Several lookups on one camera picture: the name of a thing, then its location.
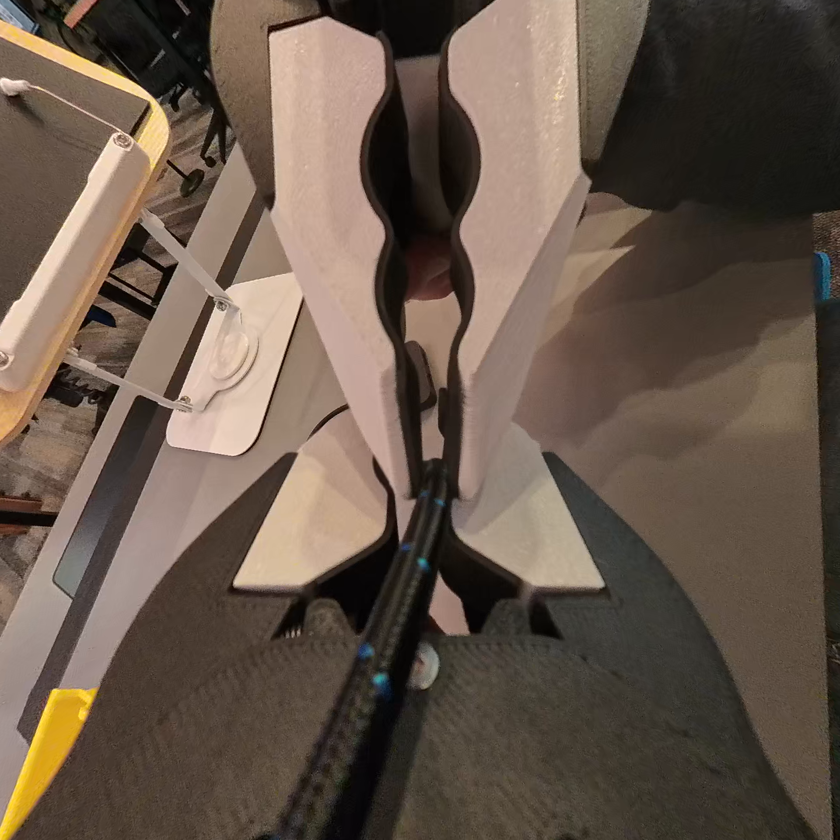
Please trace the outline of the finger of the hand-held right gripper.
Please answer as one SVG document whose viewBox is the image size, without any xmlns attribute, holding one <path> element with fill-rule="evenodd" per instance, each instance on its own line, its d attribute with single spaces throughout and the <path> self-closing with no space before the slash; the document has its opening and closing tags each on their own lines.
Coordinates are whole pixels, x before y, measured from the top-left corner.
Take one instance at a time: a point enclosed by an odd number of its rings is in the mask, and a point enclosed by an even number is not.
<svg viewBox="0 0 840 840">
<path fill-rule="evenodd" d="M 390 235 L 363 183 L 365 131 L 386 91 L 383 43 L 333 18 L 268 37 L 273 225 L 346 402 L 396 496 L 415 495 L 395 339 L 375 282 Z"/>
<path fill-rule="evenodd" d="M 457 495 L 480 494 L 511 425 L 589 192 L 581 166 L 576 2 L 491 2 L 447 37 L 442 163 L 458 205 L 461 323 L 444 436 Z"/>
</svg>

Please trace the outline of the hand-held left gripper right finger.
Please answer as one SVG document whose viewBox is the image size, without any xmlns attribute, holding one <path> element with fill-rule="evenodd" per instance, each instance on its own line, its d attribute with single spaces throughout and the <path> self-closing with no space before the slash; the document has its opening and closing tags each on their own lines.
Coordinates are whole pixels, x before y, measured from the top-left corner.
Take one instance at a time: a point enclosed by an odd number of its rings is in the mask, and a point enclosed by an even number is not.
<svg viewBox="0 0 840 840">
<path fill-rule="evenodd" d="M 539 445 L 510 425 L 472 500 L 451 516 L 458 539 L 531 589 L 603 589 L 604 580 Z"/>
</svg>

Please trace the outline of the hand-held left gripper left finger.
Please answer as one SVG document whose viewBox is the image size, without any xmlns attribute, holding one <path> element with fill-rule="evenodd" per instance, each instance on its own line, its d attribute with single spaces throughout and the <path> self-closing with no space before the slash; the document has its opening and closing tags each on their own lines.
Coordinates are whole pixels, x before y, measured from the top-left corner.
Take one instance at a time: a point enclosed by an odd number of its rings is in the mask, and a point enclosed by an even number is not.
<svg viewBox="0 0 840 840">
<path fill-rule="evenodd" d="M 240 592 L 301 592 L 386 535 L 390 488 L 352 414 L 337 413 L 297 452 L 233 580 Z"/>
</svg>

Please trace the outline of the braided HDMI cable green plugs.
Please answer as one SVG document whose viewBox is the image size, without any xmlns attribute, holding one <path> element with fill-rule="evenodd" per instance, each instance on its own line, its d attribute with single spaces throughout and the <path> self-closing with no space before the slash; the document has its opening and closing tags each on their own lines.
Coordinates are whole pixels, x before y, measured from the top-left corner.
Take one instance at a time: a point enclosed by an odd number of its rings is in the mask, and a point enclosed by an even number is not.
<svg viewBox="0 0 840 840">
<path fill-rule="evenodd" d="M 267 838 L 361 836 L 427 621 L 451 490 L 445 462 L 426 462 L 409 522 L 349 674 Z"/>
</svg>

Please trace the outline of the black USB hub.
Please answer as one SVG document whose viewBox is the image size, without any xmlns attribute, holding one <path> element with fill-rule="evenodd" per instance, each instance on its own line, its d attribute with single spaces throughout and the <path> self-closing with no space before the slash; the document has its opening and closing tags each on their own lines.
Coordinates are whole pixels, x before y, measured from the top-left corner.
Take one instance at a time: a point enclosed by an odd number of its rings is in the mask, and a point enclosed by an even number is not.
<svg viewBox="0 0 840 840">
<path fill-rule="evenodd" d="M 414 340 L 407 341 L 404 348 L 404 366 L 397 394 L 409 474 L 417 484 L 424 472 L 424 461 L 443 454 L 444 440 L 438 417 L 440 393 L 425 350 Z"/>
</svg>

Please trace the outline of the person's right forearm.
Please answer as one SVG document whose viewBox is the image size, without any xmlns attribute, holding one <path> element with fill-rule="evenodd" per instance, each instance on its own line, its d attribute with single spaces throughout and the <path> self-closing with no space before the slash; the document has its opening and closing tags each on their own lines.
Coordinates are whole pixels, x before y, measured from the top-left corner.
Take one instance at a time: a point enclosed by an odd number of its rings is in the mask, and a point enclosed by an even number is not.
<svg viewBox="0 0 840 840">
<path fill-rule="evenodd" d="M 839 207 L 838 2 L 654 1 L 592 190 L 666 211 Z"/>
</svg>

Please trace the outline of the wooden book stand white base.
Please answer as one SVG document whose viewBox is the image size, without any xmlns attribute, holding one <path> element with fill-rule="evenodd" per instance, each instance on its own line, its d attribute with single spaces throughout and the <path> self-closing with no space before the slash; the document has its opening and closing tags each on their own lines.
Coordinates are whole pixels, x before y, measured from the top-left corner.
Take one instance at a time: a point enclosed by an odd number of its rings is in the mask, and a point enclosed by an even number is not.
<svg viewBox="0 0 840 840">
<path fill-rule="evenodd" d="M 145 206 L 145 195 L 169 151 L 170 127 L 147 94 L 137 137 L 119 129 L 92 166 L 80 198 L 34 278 L 2 326 L 2 392 L 32 390 L 59 362 L 114 383 L 173 411 L 169 446 L 237 457 L 264 426 L 280 369 L 298 321 L 302 292 L 292 273 L 238 283 L 225 290 Z M 213 301 L 184 387 L 173 401 L 115 376 L 70 346 L 70 323 L 100 291 L 106 268 L 140 223 Z"/>
</svg>

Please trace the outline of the yellow plastic bin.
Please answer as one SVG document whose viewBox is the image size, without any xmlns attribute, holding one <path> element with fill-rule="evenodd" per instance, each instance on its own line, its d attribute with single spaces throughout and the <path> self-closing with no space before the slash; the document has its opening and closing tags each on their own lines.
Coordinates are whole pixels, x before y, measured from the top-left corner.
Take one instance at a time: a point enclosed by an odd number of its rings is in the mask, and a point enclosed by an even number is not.
<svg viewBox="0 0 840 840">
<path fill-rule="evenodd" d="M 53 689 L 38 721 L 1 825 L 10 839 L 56 777 L 88 719 L 98 688 Z"/>
</svg>

